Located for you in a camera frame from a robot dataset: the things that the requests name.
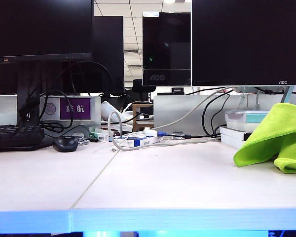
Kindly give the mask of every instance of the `ceiling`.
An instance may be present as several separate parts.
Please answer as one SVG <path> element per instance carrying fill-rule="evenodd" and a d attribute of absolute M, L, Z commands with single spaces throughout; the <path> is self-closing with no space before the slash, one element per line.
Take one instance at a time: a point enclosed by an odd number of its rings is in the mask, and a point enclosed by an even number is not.
<path fill-rule="evenodd" d="M 142 49 L 144 11 L 191 12 L 191 3 L 184 0 L 95 0 L 96 16 L 124 17 L 125 86 L 143 76 Z"/>

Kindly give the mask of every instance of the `gray partition panel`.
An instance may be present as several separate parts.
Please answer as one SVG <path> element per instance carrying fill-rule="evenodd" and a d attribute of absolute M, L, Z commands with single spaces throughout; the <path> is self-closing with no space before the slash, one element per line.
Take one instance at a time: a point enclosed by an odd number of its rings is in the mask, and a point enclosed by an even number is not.
<path fill-rule="evenodd" d="M 195 107 L 200 101 L 205 99 L 205 95 L 171 95 L 171 96 L 155 96 L 154 98 L 154 126 L 162 126 L 173 122 L 185 114 L 187 114 L 193 107 Z M 218 112 L 227 95 L 214 101 L 205 114 L 205 126 L 208 132 L 212 132 L 210 126 L 210 120 L 213 114 Z M 269 111 L 272 106 L 281 101 L 282 95 L 259 95 L 259 105 L 261 111 Z M 201 117 L 206 104 L 210 101 L 207 100 L 196 111 L 187 116 L 184 120 L 171 125 L 161 130 L 167 133 L 183 132 L 184 134 L 191 135 L 204 135 L 204 130 L 201 125 Z M 242 95 L 231 95 L 227 100 L 224 109 L 215 116 L 214 128 L 221 124 L 225 124 L 224 112 L 226 110 L 256 110 L 256 95 L 248 94 L 243 98 Z"/>

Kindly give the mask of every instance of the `chinese characters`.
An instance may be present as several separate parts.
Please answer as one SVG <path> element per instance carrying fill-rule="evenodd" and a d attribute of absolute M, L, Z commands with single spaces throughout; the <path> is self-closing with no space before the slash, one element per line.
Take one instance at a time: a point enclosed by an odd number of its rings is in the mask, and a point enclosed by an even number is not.
<path fill-rule="evenodd" d="M 71 110 L 74 112 L 74 106 L 71 105 Z M 69 105 L 66 106 L 66 112 L 70 112 Z M 83 105 L 77 105 L 76 107 L 76 112 L 77 113 L 84 113 L 84 106 Z"/>

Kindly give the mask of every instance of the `purple sign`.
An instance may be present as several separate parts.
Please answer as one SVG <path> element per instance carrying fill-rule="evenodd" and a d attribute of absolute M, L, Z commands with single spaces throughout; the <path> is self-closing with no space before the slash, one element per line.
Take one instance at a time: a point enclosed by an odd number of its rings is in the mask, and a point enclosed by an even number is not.
<path fill-rule="evenodd" d="M 91 119 L 90 98 L 69 98 L 74 119 Z M 71 119 L 67 99 L 60 98 L 60 119 Z"/>

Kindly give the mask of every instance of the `aoc logo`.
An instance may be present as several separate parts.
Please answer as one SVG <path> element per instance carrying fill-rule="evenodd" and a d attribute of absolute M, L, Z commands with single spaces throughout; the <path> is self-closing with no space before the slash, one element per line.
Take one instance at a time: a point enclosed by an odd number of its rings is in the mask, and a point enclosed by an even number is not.
<path fill-rule="evenodd" d="M 150 77 L 150 81 L 164 81 L 164 80 L 166 80 L 165 75 L 152 75 Z"/>

